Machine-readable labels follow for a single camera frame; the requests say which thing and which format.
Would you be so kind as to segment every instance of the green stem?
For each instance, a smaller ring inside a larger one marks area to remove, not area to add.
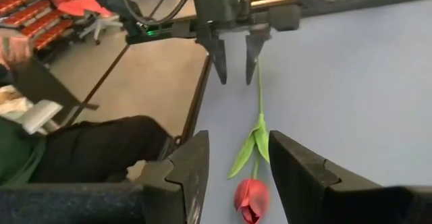
[[[259,90],[259,113],[264,113],[263,103],[263,79],[261,78],[261,61],[258,59],[258,90]]]
[[[259,166],[259,153],[258,153],[258,149],[255,149],[254,148],[254,151],[255,151],[255,162],[254,162],[254,171],[253,171],[253,174],[252,174],[252,178],[253,179],[256,179],[257,178],[257,175],[258,175],[258,166]]]

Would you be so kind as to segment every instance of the tulip flower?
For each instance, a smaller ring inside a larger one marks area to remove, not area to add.
[[[234,208],[241,212],[246,224],[258,224],[270,203],[267,186],[258,179],[245,179],[234,194]]]
[[[258,123],[246,139],[242,149],[228,174],[235,176],[242,170],[255,149],[256,157],[252,177],[243,180],[234,194],[234,208],[242,214],[246,224],[258,224],[264,217],[270,203],[270,193],[267,186],[257,179],[258,166],[261,157],[269,163],[269,135],[265,127],[263,110],[263,88],[261,82],[261,66],[258,61],[259,115]]]

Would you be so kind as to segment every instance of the red fabric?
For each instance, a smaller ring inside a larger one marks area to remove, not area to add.
[[[234,194],[234,208],[242,213],[247,224],[258,224],[267,212],[269,204],[269,189],[257,179],[243,180]]]
[[[101,7],[96,0],[58,0],[58,10],[73,16],[84,16],[84,11],[94,11],[102,16],[112,16],[112,13]]]

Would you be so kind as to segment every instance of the person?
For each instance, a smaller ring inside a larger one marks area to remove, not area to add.
[[[22,69],[31,57],[27,37],[0,29],[0,67]],[[177,147],[147,116],[81,122],[46,136],[27,134],[20,124],[0,117],[0,186],[120,182],[137,161],[156,161]]]

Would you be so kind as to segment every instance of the chair armrest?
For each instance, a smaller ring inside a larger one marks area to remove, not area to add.
[[[27,110],[27,112],[19,118],[19,122],[21,122],[23,129],[27,133],[34,134],[45,124],[49,123],[54,115],[62,108],[63,106],[58,103],[41,100],[39,103],[35,104],[35,106]]]

